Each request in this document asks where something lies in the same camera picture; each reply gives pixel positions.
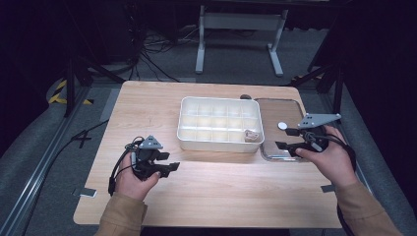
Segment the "black cross tape mark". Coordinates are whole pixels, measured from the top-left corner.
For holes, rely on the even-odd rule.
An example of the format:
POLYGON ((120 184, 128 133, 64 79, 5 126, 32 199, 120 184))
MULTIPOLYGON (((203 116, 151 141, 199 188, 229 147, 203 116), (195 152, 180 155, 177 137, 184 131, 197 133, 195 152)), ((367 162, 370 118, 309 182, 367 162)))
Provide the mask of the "black cross tape mark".
POLYGON ((89 136, 88 131, 81 131, 76 136, 72 138, 73 141, 79 142, 79 148, 83 148, 86 141, 90 141, 91 137, 89 136))

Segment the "person's left hand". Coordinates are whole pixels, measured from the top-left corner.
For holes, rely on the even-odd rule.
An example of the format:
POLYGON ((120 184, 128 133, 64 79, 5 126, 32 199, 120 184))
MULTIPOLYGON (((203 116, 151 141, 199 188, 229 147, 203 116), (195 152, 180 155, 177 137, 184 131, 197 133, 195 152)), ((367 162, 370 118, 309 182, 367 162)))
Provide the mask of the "person's left hand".
POLYGON ((133 173, 130 158, 124 159, 120 164, 121 171, 116 177, 115 192, 129 198, 143 201, 150 189, 156 185, 160 173, 153 173, 146 181, 141 181, 133 173))

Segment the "aluminium floor rail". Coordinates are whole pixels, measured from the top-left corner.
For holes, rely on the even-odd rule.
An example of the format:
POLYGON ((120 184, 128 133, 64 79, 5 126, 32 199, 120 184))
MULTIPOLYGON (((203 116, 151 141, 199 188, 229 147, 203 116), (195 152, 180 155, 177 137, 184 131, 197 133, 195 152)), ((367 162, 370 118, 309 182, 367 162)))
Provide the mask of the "aluminium floor rail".
POLYGON ((47 169, 53 164, 56 159, 58 148, 62 143, 63 137, 70 127, 76 112, 82 106, 84 100, 89 94, 89 88, 79 88, 76 93, 75 101, 73 103, 73 109, 69 113, 67 118, 63 118, 55 133, 53 134, 51 141, 45 152, 42 154, 38 164, 33 169, 33 173, 25 183, 19 198, 16 200, 14 207, 11 209, 4 224, 0 227, 0 236, 12 236, 19 228, 22 220, 28 211, 33 208, 33 200, 38 196, 40 187, 42 186, 46 175, 47 169))

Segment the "yellow and black floor tape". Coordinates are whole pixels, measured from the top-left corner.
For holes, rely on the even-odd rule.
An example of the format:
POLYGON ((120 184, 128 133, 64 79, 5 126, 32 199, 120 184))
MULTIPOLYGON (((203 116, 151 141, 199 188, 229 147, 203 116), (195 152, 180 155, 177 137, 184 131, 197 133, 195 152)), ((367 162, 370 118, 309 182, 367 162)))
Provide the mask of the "yellow and black floor tape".
POLYGON ((67 99, 60 96, 60 94, 63 91, 66 84, 67 84, 67 81, 65 79, 63 79, 58 84, 55 91, 52 93, 51 97, 48 100, 49 103, 61 103, 61 104, 66 104, 67 103, 67 99))

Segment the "black tripod stand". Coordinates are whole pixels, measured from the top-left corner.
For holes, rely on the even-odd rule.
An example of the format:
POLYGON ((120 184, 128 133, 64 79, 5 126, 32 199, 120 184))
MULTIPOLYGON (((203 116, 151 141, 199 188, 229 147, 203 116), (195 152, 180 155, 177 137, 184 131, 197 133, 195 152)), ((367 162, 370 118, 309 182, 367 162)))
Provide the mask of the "black tripod stand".
POLYGON ((78 80, 82 87, 89 87, 93 78, 90 74, 89 68, 93 68, 100 75, 109 78, 117 84, 123 84, 124 80, 119 76, 113 74, 109 70, 105 69, 101 65, 95 64, 87 58, 81 56, 73 56, 69 59, 66 68, 66 82, 67 82, 67 104, 65 117, 69 117, 72 111, 75 109, 76 96, 75 96, 75 80, 78 80))
POLYGON ((333 88, 332 112, 339 113, 341 108, 342 91, 343 91, 343 71, 340 63, 320 67, 307 75, 296 77, 288 86, 297 88, 310 80, 321 76, 319 83, 316 85, 318 93, 328 93, 333 88))

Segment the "clear plastic lid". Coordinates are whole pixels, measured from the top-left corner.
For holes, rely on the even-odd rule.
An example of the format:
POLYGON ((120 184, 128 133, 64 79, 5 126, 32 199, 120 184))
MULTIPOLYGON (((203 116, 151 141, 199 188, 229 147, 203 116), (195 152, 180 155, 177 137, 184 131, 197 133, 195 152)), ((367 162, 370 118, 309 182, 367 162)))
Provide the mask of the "clear plastic lid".
POLYGON ((265 140, 260 146, 262 157, 267 161, 304 162, 298 156, 291 156, 286 149, 280 149, 276 142, 287 144, 303 143, 298 136, 288 136, 285 129, 278 127, 283 123, 286 128, 296 128, 304 117, 300 104, 293 99, 257 98, 260 105, 265 140))

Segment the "person's right hand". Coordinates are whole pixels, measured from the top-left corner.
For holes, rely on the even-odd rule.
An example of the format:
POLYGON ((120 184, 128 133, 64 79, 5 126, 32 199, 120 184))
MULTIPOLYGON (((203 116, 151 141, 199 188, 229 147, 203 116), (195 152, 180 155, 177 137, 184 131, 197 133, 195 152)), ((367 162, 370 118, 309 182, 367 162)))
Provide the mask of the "person's right hand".
POLYGON ((343 188, 358 182, 348 152, 339 144, 329 142, 322 152, 297 148, 296 154, 314 163, 335 188, 343 188))

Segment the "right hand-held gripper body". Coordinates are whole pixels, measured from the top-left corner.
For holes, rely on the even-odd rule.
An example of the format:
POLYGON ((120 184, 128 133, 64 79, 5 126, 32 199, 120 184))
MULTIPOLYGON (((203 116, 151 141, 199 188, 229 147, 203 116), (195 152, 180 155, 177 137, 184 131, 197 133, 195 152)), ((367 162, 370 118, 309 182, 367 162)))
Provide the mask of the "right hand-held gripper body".
POLYGON ((336 114, 310 114, 307 113, 297 124, 300 136, 304 142, 295 145, 297 148, 308 149, 314 152, 322 152, 328 147, 325 124, 339 120, 341 115, 336 114))

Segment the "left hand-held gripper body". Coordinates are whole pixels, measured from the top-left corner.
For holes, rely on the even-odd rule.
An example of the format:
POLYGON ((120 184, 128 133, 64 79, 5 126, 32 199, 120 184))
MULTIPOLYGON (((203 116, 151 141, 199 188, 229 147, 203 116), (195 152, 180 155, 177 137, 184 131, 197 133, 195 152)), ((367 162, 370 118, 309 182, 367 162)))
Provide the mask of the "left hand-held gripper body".
POLYGON ((162 167, 154 162, 160 157, 162 144, 152 135, 134 142, 131 154, 132 168, 140 180, 147 180, 153 173, 162 173, 162 167))

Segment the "whitish soft fabric bundle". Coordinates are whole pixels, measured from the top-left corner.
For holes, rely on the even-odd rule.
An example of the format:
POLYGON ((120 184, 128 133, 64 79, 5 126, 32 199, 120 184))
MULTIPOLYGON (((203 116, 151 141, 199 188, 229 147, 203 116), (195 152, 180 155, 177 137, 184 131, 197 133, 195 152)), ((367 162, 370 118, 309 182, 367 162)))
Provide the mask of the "whitish soft fabric bundle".
POLYGON ((245 134, 244 140, 246 143, 255 143, 260 136, 258 132, 251 131, 251 130, 246 130, 244 134, 245 134))

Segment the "white divided storage box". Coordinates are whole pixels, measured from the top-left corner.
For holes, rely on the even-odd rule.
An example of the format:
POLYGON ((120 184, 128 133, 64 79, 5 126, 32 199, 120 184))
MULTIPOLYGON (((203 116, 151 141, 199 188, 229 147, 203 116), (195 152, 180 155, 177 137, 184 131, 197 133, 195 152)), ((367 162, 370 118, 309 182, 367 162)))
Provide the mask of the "white divided storage box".
POLYGON ((253 99, 184 97, 177 138, 182 149, 256 152, 265 140, 260 105, 253 99), (245 142, 246 130, 260 134, 255 143, 245 142))

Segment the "white metal table frame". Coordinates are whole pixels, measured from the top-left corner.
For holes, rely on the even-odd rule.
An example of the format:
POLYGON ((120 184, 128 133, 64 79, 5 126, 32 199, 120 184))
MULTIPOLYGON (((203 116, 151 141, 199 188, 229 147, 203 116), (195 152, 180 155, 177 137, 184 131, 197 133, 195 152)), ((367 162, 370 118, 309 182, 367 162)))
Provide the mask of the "white metal table frame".
POLYGON ((199 15, 199 46, 195 72, 201 74, 205 63, 205 31, 206 30, 264 30, 273 31, 274 40, 267 45, 267 50, 274 73, 283 76, 283 70, 278 58, 277 47, 280 42, 288 11, 283 10, 277 15, 243 14, 243 13, 212 13, 202 5, 199 15))

